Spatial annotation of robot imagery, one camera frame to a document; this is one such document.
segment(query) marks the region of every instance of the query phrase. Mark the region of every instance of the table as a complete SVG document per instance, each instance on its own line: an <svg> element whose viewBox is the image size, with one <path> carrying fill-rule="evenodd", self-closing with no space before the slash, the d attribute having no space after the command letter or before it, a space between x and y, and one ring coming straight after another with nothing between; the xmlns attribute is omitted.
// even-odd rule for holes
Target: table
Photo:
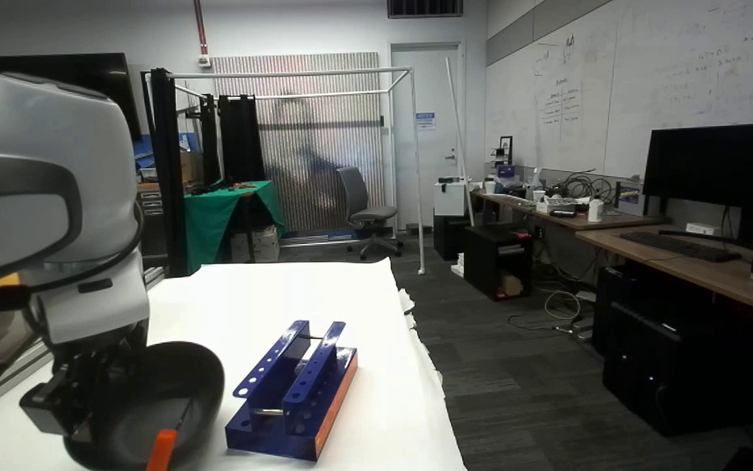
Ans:
<svg viewBox="0 0 753 471"><path fill-rule="evenodd" d="M462 471L439 378L407 328L390 260L377 264L206 264L150 290L150 341L192 341L224 366L215 432L189 468L317 471ZM234 387L294 320L315 333L347 322L343 347L359 348L359 375L320 464L228 454L223 426L240 409ZM39 370L0 399L0 468L75 471L61 438L39 435L19 399L51 378Z"/></svg>
<svg viewBox="0 0 753 471"><path fill-rule="evenodd" d="M678 281L702 285L712 293L724 299L741 301L753 310L753 281L750 281L750 251L742 248L742 260L732 261L704 261L694 256L682 256L674 251L662 251L654 246L640 246L634 242L620 238L627 230L664 230L666 225L649 225L649 229L618 229L618 230L583 230L577 234L580 242L593 244L615 256L647 264L651 269L666 272Z"/></svg>
<svg viewBox="0 0 753 471"><path fill-rule="evenodd" d="M273 180L247 180L206 193L186 193L189 267L219 261L219 246L240 201L256 196L277 230L286 230L282 205Z"/></svg>
<svg viewBox="0 0 753 471"><path fill-rule="evenodd" d="M508 193L477 193L485 201L494 201L499 207L522 212L528 218L537 218L539 222L553 222L562 225L568 230L603 230L603 229L631 229L631 225L656 225L664 222L664 218L639 218L639 216L626 216L618 210L607 210L601 222L588 222L585 212L577 212L576 218L555 218L533 210L533 201L521 199L521 196L508 196Z"/></svg>

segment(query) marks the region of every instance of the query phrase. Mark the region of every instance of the black bin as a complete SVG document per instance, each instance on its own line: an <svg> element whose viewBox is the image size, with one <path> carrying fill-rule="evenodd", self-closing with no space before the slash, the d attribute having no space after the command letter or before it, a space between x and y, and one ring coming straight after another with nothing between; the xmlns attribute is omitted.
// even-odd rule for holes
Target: black bin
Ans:
<svg viewBox="0 0 753 471"><path fill-rule="evenodd" d="M513 225L479 225L462 230L462 272L490 299L511 299L504 277L516 275L522 285L521 293L532 293L532 261L533 238L525 229Z"/></svg>
<svg viewBox="0 0 753 471"><path fill-rule="evenodd" d="M434 251L441 260L457 260L457 251L462 251L465 229L468 218L434 218Z"/></svg>

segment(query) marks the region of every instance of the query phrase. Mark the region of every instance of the gray carpet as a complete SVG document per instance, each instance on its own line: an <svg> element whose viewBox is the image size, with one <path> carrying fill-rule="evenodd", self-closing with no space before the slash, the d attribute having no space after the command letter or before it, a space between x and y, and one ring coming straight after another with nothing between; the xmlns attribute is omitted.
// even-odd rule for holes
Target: gray carpet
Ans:
<svg viewBox="0 0 753 471"><path fill-rule="evenodd" d="M346 246L282 251L282 261L359 261ZM662 438L601 386L601 357L545 313L562 284L537 272L532 297L492 301L451 272L426 242L393 260L471 471L708 471L750 445L749 429Z"/></svg>

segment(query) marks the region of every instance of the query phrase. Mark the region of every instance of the white tablecloth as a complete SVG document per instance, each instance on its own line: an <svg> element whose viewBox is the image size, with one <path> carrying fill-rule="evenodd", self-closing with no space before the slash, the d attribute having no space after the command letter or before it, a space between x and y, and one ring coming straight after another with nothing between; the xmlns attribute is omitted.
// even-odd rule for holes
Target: white tablecloth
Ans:
<svg viewBox="0 0 753 471"><path fill-rule="evenodd" d="M377 264L209 264L193 277L163 281L152 293L150 343L193 341L224 366L224 401L198 464L189 468L465 468L434 366L401 310L390 261ZM321 335L347 322L341 343L359 348L359 375L320 464L231 454L224 424L243 401L243 375L291 328L309 320ZM73 471L61 438L39 435L19 399L51 370L0 399L0 468Z"/></svg>

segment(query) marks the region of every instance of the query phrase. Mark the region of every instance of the black monitor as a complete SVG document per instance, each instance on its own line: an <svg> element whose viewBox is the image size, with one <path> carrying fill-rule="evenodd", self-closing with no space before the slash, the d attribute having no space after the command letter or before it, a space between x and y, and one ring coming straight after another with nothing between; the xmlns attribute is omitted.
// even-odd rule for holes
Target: black monitor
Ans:
<svg viewBox="0 0 753 471"><path fill-rule="evenodd" d="M28 73L52 81L75 85L107 95L126 116L130 138L142 138L133 86L122 52L94 56L7 56L0 59L0 73Z"/></svg>
<svg viewBox="0 0 753 471"><path fill-rule="evenodd" d="M742 210L753 238L753 127L662 128L651 135L643 193Z"/></svg>

